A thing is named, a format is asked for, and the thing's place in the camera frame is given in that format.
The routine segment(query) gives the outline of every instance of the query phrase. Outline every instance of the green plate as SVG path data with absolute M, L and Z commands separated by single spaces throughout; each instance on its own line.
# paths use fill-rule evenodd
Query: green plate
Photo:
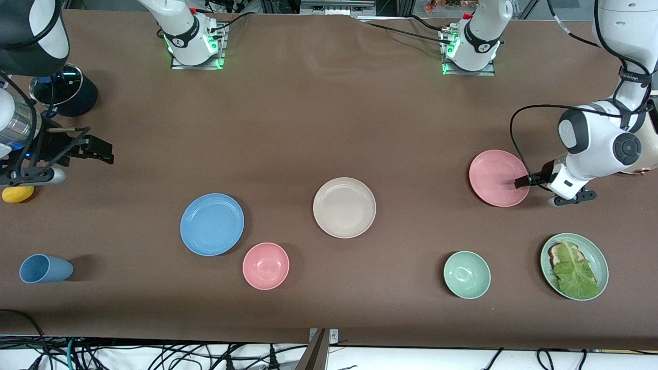
M 487 263 L 471 251 L 458 251 L 451 255 L 445 262 L 443 278 L 453 293 L 467 300 L 482 297 L 492 282 Z
M 580 298 L 570 297 L 560 292 L 560 289 L 558 289 L 558 285 L 557 285 L 557 277 L 555 276 L 555 273 L 553 273 L 553 267 L 551 266 L 551 257 L 548 254 L 548 250 L 551 249 L 551 247 L 554 246 L 555 244 L 560 244 L 562 241 L 572 242 L 573 244 L 576 244 L 578 246 L 578 249 L 590 262 L 590 268 L 594 273 L 594 278 L 596 278 L 596 282 L 599 284 L 599 288 L 600 288 L 599 294 L 595 295 L 594 297 L 583 300 Z M 544 248 L 542 248 L 542 254 L 539 260 L 546 281 L 548 281 L 548 283 L 553 287 L 553 289 L 555 289 L 556 292 L 569 298 L 570 300 L 576 300 L 576 301 L 593 300 L 594 298 L 600 296 L 601 293 L 603 293 L 603 291 L 605 290 L 605 287 L 608 285 L 608 264 L 605 261 L 605 257 L 603 256 L 603 253 L 601 253 L 601 250 L 597 248 L 597 246 L 595 246 L 594 243 L 592 243 L 591 241 L 589 241 L 587 238 L 583 236 L 577 234 L 571 234 L 569 232 L 553 236 L 546 242 L 546 244 L 544 244 Z

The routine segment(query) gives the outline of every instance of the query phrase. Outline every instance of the white plate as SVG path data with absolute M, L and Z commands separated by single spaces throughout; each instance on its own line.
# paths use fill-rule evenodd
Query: white plate
M 313 216 L 321 229 L 336 238 L 354 238 L 372 225 L 377 205 L 368 186 L 349 177 L 322 185 L 313 200 Z

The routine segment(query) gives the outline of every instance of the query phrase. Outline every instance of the lettuce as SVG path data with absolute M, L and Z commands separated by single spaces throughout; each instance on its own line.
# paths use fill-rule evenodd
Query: lettuce
M 560 262 L 556 263 L 553 272 L 557 284 L 566 296 L 584 300 L 599 294 L 599 285 L 587 259 L 578 260 L 578 247 L 570 242 L 562 242 L 556 248 Z

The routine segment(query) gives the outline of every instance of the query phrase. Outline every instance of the yellow lemon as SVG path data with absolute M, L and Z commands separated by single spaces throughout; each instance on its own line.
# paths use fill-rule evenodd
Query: yellow lemon
M 34 193 L 34 186 L 16 186 L 2 191 L 2 200 L 7 203 L 20 203 Z

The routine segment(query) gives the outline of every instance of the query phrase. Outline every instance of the pink bowl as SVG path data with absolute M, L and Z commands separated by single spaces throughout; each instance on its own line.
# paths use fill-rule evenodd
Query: pink bowl
M 283 248 L 274 243 L 253 246 L 242 261 L 242 274 L 259 290 L 274 289 L 288 276 L 290 261 Z
M 502 150 L 480 153 L 470 164 L 468 178 L 475 194 L 496 207 L 512 207 L 526 199 L 529 187 L 516 189 L 514 180 L 528 171 L 519 158 Z

